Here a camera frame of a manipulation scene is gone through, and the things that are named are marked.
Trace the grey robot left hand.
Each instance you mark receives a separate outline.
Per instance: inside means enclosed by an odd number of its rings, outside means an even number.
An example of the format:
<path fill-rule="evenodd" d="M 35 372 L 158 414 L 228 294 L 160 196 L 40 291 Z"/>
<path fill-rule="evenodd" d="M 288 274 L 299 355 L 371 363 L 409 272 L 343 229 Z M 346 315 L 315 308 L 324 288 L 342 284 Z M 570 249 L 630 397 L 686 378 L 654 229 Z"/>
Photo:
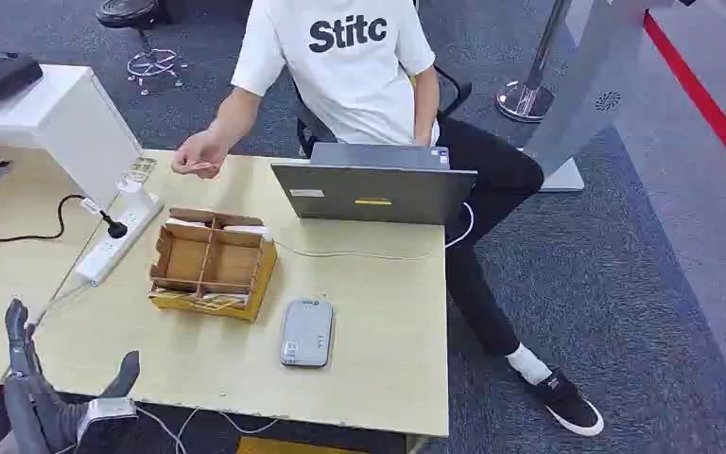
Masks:
<path fill-rule="evenodd" d="M 5 313 L 9 371 L 4 397 L 11 431 L 3 453 L 115 453 L 138 421 L 129 398 L 140 374 L 140 352 L 126 353 L 116 377 L 87 402 L 63 401 L 43 374 L 28 309 L 13 298 Z"/>

